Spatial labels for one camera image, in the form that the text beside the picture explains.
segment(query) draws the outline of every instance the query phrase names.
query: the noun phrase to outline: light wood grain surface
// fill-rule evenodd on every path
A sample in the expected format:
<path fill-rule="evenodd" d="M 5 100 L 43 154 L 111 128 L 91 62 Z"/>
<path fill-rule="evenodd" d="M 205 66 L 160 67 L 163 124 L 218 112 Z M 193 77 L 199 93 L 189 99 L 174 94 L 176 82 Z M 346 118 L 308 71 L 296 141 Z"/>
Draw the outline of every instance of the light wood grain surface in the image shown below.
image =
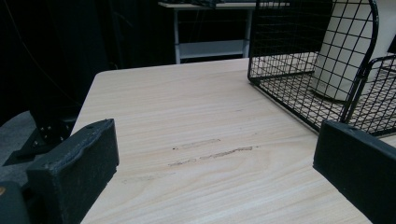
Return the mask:
<path fill-rule="evenodd" d="M 97 75 L 74 132 L 115 119 L 120 166 L 83 222 L 368 223 L 312 168 L 318 136 L 247 70 L 239 59 Z"/>

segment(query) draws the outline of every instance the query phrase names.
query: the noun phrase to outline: white table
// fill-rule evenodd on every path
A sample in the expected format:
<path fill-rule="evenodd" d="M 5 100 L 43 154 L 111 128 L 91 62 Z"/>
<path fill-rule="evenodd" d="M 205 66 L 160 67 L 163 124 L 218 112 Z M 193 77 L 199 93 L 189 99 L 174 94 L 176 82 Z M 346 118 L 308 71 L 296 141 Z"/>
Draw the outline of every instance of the white table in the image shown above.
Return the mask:
<path fill-rule="evenodd" d="M 114 119 L 120 166 L 83 223 L 370 223 L 312 168 L 318 136 L 247 70 L 238 59 L 97 75 L 74 132 Z"/>
<path fill-rule="evenodd" d="M 168 4 L 159 2 L 162 7 L 174 10 L 174 33 L 175 33 L 175 57 L 176 63 L 181 59 L 210 57 L 220 55 L 242 54 L 244 58 L 248 57 L 248 46 L 250 42 L 250 29 L 253 10 L 255 3 L 224 3 L 217 4 L 216 10 L 219 9 L 243 9 L 247 11 L 247 22 L 245 38 L 242 40 L 210 41 L 195 43 L 179 43 L 178 38 L 178 12 L 185 10 L 211 10 L 209 7 L 200 7 L 192 4 Z"/>

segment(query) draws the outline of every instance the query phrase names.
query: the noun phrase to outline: metal wire grid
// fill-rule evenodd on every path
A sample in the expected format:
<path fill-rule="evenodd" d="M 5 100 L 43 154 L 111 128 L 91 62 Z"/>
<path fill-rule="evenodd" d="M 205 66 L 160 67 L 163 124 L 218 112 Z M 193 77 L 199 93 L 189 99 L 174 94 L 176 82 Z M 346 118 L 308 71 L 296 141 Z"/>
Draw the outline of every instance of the metal wire grid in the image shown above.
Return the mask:
<path fill-rule="evenodd" d="M 370 89 L 361 94 L 356 108 L 347 118 L 349 124 L 372 135 L 396 132 L 396 55 L 373 60 L 366 76 L 375 74 L 365 84 Z"/>
<path fill-rule="evenodd" d="M 330 119 L 373 135 L 393 132 L 394 60 L 373 64 L 370 90 L 355 95 L 375 46 L 374 0 L 278 2 L 286 4 L 258 4 L 249 80 L 317 131 Z"/>

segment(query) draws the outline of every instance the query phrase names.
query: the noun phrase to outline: floor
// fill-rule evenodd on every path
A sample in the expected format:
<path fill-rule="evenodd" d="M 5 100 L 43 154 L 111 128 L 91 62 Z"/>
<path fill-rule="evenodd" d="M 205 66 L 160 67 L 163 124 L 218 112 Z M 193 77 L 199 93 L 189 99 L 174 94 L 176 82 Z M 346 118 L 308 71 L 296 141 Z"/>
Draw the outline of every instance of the floor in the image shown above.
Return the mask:
<path fill-rule="evenodd" d="M 0 127 L 0 182 L 15 181 L 21 186 L 27 182 L 25 169 L 31 164 L 26 162 L 3 166 L 14 150 L 19 150 L 35 129 L 35 121 L 29 111 L 20 113 Z"/>

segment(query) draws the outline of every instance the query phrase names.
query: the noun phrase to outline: white container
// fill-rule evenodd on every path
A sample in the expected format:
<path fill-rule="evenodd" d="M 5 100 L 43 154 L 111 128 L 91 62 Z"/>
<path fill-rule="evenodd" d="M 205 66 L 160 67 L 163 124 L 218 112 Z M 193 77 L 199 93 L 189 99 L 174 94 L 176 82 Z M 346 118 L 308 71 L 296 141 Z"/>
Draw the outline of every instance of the white container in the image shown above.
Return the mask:
<path fill-rule="evenodd" d="M 359 4 L 353 4 L 360 1 L 333 0 L 332 18 L 317 58 L 314 78 L 310 83 L 310 87 L 316 93 L 325 97 L 340 101 L 347 99 L 364 53 L 369 48 L 373 25 L 367 22 L 364 26 L 364 23 L 371 19 L 371 9 L 368 6 L 359 7 Z M 377 0 L 377 7 L 379 32 L 371 59 L 386 56 L 396 35 L 396 0 Z"/>

